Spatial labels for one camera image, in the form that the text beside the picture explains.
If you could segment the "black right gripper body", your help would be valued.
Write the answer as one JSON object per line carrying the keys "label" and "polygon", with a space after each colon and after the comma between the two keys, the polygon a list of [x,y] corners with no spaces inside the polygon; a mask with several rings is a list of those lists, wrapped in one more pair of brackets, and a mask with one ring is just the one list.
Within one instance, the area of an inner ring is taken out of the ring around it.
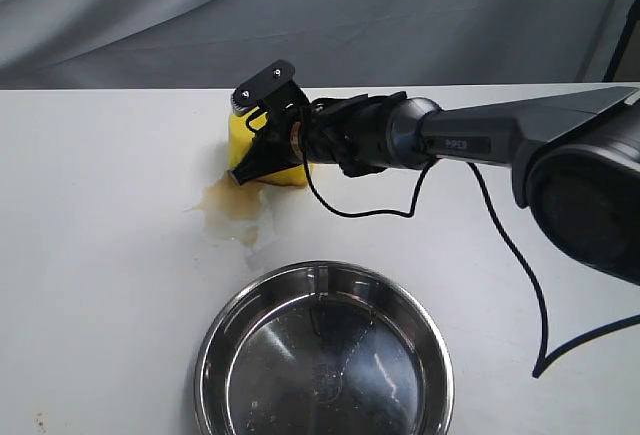
{"label": "black right gripper body", "polygon": [[301,165],[303,154],[311,163],[339,165],[347,157],[347,120],[321,114],[270,114],[264,128],[267,141],[280,158]]}

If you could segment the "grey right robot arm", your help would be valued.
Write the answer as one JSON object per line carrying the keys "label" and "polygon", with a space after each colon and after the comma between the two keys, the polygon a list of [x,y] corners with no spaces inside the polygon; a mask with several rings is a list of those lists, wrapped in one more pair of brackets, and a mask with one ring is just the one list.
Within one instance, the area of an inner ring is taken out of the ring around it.
{"label": "grey right robot arm", "polygon": [[245,184],[307,162],[350,178],[422,170],[444,159],[509,170],[517,206],[573,260],[639,280],[639,92],[609,86],[459,109],[386,96],[309,100],[300,89],[237,89],[232,105],[266,115],[232,168]]}

